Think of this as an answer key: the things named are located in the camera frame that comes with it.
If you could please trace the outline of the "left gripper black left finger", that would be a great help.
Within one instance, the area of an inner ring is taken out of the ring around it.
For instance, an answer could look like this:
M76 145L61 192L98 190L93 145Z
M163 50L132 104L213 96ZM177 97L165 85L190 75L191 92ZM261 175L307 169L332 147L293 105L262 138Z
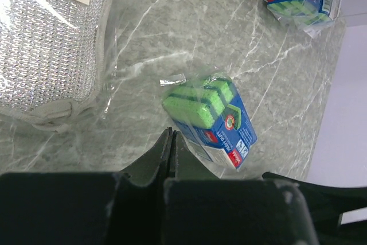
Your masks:
M1 175L1 243L158 244L172 141L119 172Z

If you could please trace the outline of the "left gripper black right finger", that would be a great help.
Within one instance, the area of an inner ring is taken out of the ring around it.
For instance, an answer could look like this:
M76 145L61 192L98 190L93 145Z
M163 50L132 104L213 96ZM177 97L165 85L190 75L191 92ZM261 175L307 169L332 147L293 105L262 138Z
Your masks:
M221 180L174 133L164 244L318 244L304 196L283 180Z

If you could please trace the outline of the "silver mesh scrubber pack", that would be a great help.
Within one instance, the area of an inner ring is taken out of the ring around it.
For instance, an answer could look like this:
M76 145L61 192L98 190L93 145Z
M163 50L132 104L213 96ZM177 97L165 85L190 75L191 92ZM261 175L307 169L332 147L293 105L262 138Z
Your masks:
M1 115L54 132L96 102L113 0L1 0Z

